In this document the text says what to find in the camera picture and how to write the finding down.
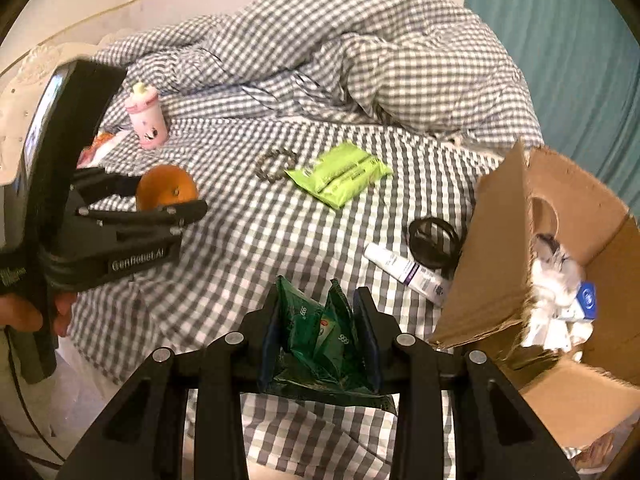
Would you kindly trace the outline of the person's left hand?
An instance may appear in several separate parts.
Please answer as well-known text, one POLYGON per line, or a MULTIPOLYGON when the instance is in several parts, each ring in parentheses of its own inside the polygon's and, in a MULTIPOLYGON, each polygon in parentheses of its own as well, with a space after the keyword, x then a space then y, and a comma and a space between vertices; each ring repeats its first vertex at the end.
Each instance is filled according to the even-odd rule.
MULTIPOLYGON (((53 330, 60 337, 67 335, 68 326, 72 322, 72 307, 76 299, 77 295, 72 292, 60 292, 55 297, 56 315, 53 330)), ((10 326, 19 332, 33 333, 42 327, 43 317, 27 299, 15 294, 7 294, 0 298, 0 324, 10 326)))

